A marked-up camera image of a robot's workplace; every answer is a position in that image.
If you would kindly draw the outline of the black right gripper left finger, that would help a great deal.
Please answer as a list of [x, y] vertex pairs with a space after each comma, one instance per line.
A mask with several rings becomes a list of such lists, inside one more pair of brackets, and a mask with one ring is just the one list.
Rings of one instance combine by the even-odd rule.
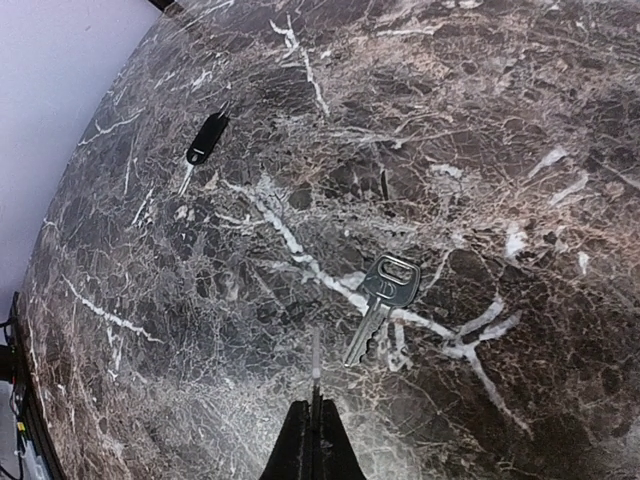
[[310, 405], [307, 401], [294, 401], [260, 480], [312, 479], [312, 429]]

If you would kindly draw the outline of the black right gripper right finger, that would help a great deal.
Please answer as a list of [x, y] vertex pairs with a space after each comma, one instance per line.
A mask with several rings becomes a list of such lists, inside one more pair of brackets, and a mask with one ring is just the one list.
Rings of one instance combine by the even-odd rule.
[[315, 403], [315, 478], [365, 479], [335, 403], [322, 397]]

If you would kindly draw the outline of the silver key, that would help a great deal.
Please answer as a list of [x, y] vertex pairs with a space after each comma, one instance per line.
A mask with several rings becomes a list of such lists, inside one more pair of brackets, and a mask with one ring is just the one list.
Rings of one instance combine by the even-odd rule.
[[408, 306], [417, 293], [420, 268], [402, 258], [384, 253], [369, 267], [361, 283], [368, 295], [367, 309], [358, 326], [343, 365], [347, 368], [361, 362], [369, 341], [396, 308]]
[[188, 187], [188, 185], [190, 183], [191, 177], [193, 175], [194, 167], [195, 166], [193, 164], [187, 162], [185, 175], [184, 175], [184, 178], [183, 178], [182, 183], [180, 185], [180, 188], [178, 190], [178, 196], [184, 195], [184, 193], [185, 193], [185, 191], [186, 191], [186, 189], [187, 189], [187, 187]]

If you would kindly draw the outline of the black key tag with ring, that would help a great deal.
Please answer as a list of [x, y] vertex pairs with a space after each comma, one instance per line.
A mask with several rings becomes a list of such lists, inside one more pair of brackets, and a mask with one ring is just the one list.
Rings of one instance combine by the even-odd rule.
[[197, 166], [211, 155], [229, 123], [230, 102], [225, 101], [220, 110], [209, 115], [186, 151], [186, 160]]

